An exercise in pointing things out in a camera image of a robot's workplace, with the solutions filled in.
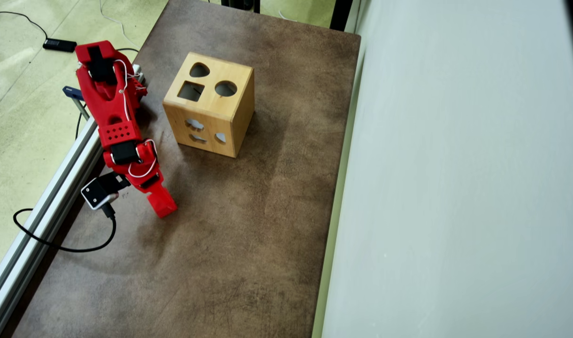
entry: circular hole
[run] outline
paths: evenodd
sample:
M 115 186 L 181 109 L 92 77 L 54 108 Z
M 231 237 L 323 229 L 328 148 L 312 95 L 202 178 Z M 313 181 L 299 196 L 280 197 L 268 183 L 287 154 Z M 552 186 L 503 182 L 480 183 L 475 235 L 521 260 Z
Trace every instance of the circular hole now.
M 215 85 L 215 92 L 220 94 L 220 96 L 232 96 L 237 93 L 237 85 L 231 81 L 220 81 Z

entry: wooden shape sorter box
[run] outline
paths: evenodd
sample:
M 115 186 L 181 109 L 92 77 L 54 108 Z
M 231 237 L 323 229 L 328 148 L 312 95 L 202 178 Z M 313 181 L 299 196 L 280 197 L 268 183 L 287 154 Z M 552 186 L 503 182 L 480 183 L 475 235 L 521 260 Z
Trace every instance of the wooden shape sorter box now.
M 255 109 L 252 67 L 188 53 L 163 99 L 176 141 L 235 158 Z

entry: brown table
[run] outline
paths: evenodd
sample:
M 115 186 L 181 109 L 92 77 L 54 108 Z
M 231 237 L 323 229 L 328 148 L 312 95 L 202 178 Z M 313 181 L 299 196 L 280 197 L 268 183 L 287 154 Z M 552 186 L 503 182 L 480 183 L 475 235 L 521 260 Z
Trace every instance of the brown table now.
M 159 219 L 133 187 L 104 250 L 58 252 L 18 337 L 310 336 L 359 36 L 171 0 L 135 63 L 179 210 Z M 187 53 L 255 68 L 256 111 L 238 158 L 179 146 L 161 101 Z M 63 244 L 104 242 L 83 206 Z

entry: black power adapter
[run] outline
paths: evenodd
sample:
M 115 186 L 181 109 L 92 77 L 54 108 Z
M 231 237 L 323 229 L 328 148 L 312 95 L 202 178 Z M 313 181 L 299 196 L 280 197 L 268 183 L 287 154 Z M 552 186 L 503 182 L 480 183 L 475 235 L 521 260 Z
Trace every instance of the black power adapter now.
M 47 38 L 42 44 L 44 49 L 53 49 L 53 51 L 73 53 L 78 45 L 75 41 L 57 40 L 56 38 Z

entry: white wall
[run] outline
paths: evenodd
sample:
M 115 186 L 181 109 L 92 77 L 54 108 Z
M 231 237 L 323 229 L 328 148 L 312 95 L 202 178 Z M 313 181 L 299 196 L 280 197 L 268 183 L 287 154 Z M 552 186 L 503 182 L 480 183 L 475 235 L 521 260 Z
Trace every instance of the white wall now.
M 323 336 L 573 337 L 563 2 L 366 5 Z

